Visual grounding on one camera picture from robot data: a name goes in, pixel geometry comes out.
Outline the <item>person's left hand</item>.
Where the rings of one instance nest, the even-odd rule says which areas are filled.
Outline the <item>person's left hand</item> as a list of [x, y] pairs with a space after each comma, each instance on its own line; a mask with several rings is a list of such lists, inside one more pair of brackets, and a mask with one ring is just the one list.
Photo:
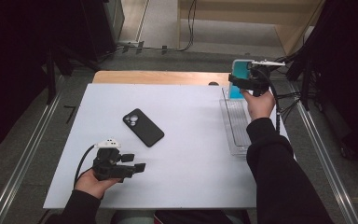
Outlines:
[[78, 178], [75, 189], [86, 192], [97, 199], [101, 199], [104, 193], [119, 181], [120, 179], [118, 178], [100, 181], [95, 177], [93, 170], [88, 170]]

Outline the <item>black phone case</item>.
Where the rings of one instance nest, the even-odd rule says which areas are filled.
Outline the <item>black phone case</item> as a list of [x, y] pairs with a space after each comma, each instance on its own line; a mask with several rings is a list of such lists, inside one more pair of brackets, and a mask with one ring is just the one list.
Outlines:
[[139, 108], [125, 115], [123, 122], [147, 147], [152, 147], [164, 137], [164, 132], [158, 125]]

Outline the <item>clear plastic rack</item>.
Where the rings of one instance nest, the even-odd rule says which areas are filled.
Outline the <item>clear plastic rack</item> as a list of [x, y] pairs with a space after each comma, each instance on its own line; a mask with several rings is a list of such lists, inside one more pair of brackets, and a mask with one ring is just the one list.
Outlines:
[[229, 97], [229, 89], [223, 88], [219, 100], [223, 122], [227, 134], [229, 152], [233, 156], [245, 157], [251, 145], [246, 131], [251, 117], [247, 109], [247, 102], [243, 98]]

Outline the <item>black cabinet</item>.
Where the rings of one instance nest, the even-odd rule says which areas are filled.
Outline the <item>black cabinet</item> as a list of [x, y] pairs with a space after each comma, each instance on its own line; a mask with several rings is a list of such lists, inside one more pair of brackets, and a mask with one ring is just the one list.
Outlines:
[[121, 0], [81, 0], [90, 39], [88, 55], [98, 62], [117, 50], [125, 20]]

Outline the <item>wooden shelf unit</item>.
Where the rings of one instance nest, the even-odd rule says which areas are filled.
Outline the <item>wooden shelf unit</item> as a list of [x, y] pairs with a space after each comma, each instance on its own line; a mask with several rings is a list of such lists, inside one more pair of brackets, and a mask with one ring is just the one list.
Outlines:
[[[185, 20], [192, 2], [196, 12]], [[318, 20], [324, 0], [177, 0], [180, 42], [194, 36], [196, 50], [290, 55]]]

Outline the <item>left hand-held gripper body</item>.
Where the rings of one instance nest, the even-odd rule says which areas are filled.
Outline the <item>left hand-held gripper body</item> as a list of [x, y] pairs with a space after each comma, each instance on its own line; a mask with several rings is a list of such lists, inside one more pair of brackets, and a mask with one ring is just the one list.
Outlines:
[[121, 144], [114, 138], [109, 138], [94, 145], [98, 148], [92, 169], [98, 180], [131, 178], [135, 173], [134, 165], [122, 165], [119, 149]]

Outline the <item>wooden table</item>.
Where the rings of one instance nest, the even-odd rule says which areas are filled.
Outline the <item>wooden table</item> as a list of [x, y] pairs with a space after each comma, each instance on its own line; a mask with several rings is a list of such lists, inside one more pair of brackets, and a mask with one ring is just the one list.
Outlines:
[[178, 71], [99, 71], [93, 84], [157, 84], [157, 85], [209, 85], [215, 82], [228, 86], [228, 73]]

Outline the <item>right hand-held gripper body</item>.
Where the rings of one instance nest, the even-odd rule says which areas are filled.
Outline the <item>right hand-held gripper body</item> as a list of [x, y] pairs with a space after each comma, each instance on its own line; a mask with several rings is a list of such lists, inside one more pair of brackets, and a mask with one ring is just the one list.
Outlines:
[[253, 61], [254, 67], [250, 70], [249, 80], [252, 82], [253, 96], [260, 96], [264, 92], [269, 90], [270, 84], [270, 72], [280, 66], [284, 66], [284, 63], [264, 61]]

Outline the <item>black metal stand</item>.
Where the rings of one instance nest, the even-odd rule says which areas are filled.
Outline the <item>black metal stand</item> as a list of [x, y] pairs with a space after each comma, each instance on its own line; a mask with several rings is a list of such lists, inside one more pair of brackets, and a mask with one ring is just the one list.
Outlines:
[[48, 99], [47, 104], [51, 105], [53, 99], [58, 95], [55, 79], [55, 68], [58, 68], [62, 75], [71, 76], [74, 67], [71, 65], [70, 60], [80, 62], [94, 72], [98, 72], [101, 68], [92, 61], [86, 59], [74, 50], [69, 49], [63, 45], [50, 44], [46, 53], [46, 73], [48, 78]]
[[290, 67], [285, 75], [288, 81], [294, 82], [302, 77], [299, 100], [304, 108], [309, 111], [311, 75], [314, 72], [310, 51], [302, 47], [291, 55], [276, 59], [275, 62], [290, 63]]

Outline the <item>white board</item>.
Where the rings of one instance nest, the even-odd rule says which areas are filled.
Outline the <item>white board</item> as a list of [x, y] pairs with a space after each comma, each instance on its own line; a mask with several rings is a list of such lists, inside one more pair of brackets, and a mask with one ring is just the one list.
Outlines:
[[[63, 208], [77, 170], [91, 167], [94, 144], [114, 138], [145, 170], [103, 197], [111, 209], [253, 208], [256, 186], [245, 157], [229, 152], [219, 86], [90, 84], [45, 200]], [[123, 122], [141, 109], [164, 132], [147, 147]]]

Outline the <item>aluminium floor rail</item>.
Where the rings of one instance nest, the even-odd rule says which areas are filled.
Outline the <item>aluminium floor rail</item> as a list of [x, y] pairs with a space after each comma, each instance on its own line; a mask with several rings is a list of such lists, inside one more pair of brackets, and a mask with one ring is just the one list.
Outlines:
[[44, 136], [52, 116], [54, 115], [56, 107], [62, 98], [62, 90], [65, 84], [66, 78], [64, 76], [59, 76], [57, 84], [55, 85], [57, 93], [52, 98], [51, 103], [45, 106], [44, 111], [38, 120], [34, 131], [21, 154], [21, 157], [14, 171], [12, 172], [10, 179], [7, 181], [2, 193], [0, 194], [0, 224], [3, 224], [7, 212], [20, 189], [21, 183], [34, 158], [34, 154], [38, 150], [42, 137]]
[[313, 118], [309, 111], [306, 110], [305, 106], [302, 105], [300, 97], [296, 97], [296, 107], [303, 120], [303, 123], [309, 133], [310, 140], [318, 156], [319, 162], [324, 170], [327, 181], [331, 187], [334, 198], [337, 201], [337, 205], [341, 211], [341, 214], [346, 224], [358, 224], [358, 215], [352, 204], [351, 198], [338, 175], [337, 169], [332, 162], [327, 149], [324, 145], [324, 141], [320, 136]]

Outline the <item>person's right hand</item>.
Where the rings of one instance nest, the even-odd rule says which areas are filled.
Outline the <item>person's right hand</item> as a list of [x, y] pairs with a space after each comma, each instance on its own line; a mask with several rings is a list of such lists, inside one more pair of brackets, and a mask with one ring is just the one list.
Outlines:
[[269, 118], [275, 106], [274, 96], [266, 91], [260, 96], [253, 96], [250, 92], [241, 89], [241, 94], [247, 102], [247, 108], [252, 120]]

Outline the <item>glossy teal phone case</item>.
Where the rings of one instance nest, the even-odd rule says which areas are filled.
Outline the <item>glossy teal phone case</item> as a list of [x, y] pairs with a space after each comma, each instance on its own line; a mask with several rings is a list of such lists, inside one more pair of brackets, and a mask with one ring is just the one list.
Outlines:
[[[235, 77], [249, 79], [250, 78], [250, 70], [247, 69], [248, 63], [252, 63], [252, 60], [243, 60], [237, 59], [234, 60], [231, 67], [231, 75]], [[234, 86], [231, 82], [229, 82], [229, 99], [242, 99], [243, 96], [241, 94], [241, 89]]]

